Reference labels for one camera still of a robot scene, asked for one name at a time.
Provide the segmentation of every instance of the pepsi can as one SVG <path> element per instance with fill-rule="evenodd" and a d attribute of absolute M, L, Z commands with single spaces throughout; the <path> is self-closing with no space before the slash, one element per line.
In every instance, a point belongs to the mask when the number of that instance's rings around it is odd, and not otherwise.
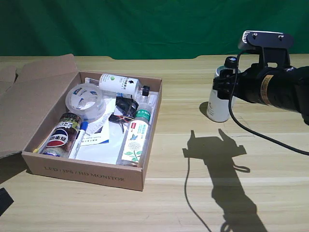
<path fill-rule="evenodd" d="M 81 124 L 82 119 L 78 115 L 63 114 L 42 154 L 68 158 Z"/>

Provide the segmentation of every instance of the green cloth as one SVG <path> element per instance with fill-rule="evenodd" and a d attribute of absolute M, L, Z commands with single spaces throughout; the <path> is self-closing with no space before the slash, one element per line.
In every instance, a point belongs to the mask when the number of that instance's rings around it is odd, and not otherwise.
<path fill-rule="evenodd" d="M 0 56 L 195 58 L 236 54 L 245 30 L 309 53 L 309 0 L 0 0 Z"/>

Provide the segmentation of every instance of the water bottle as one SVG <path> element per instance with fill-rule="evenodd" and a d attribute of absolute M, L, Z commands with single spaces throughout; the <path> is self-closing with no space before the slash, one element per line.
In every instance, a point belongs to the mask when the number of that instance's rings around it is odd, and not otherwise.
<path fill-rule="evenodd" d="M 219 77 L 220 71 L 224 69 L 233 69 L 234 73 L 236 70 L 237 58 L 236 57 L 227 57 L 223 66 L 220 66 L 216 69 L 214 78 Z M 228 100 L 222 100 L 217 96 L 217 90 L 212 89 L 207 106 L 207 117 L 215 122 L 225 122 L 229 119 L 230 113 L 228 111 Z M 232 107 L 235 103 L 236 97 L 232 98 Z"/>
<path fill-rule="evenodd" d="M 143 86 L 138 79 L 108 73 L 102 74 L 98 86 L 101 90 L 115 92 L 117 97 L 134 100 L 150 89 L 149 86 Z"/>
<path fill-rule="evenodd" d="M 116 164 L 137 166 L 143 162 L 146 150 L 145 143 L 150 129 L 152 107 L 149 105 L 149 90 L 144 90 L 138 97 L 139 106 L 136 116 L 126 130 Z"/>

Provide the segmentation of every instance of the packing tape roll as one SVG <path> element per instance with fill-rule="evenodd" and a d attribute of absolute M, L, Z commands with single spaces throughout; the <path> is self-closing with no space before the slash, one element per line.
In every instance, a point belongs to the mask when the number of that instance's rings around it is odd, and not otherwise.
<path fill-rule="evenodd" d="M 66 106 L 87 122 L 99 119 L 106 108 L 102 90 L 94 84 L 79 84 L 72 88 L 66 96 Z"/>

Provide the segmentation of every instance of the pen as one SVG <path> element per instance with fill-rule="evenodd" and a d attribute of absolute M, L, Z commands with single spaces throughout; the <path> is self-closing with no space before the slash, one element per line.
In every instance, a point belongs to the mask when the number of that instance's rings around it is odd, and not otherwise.
<path fill-rule="evenodd" d="M 53 134 L 55 128 L 52 129 L 52 131 L 49 133 L 49 135 L 45 138 L 45 140 L 36 148 L 33 150 L 33 153 L 41 153 L 45 146 L 47 145 L 50 136 Z"/>
<path fill-rule="evenodd" d="M 84 137 L 86 130 L 87 130 L 87 127 L 88 127 L 88 122 L 82 122 L 81 129 L 78 132 L 77 138 L 76 138 L 75 143 L 74 143 L 72 150 L 70 152 L 69 159 L 75 159 L 76 158 L 77 152 L 79 150 L 79 147 L 81 146 L 83 137 Z"/>

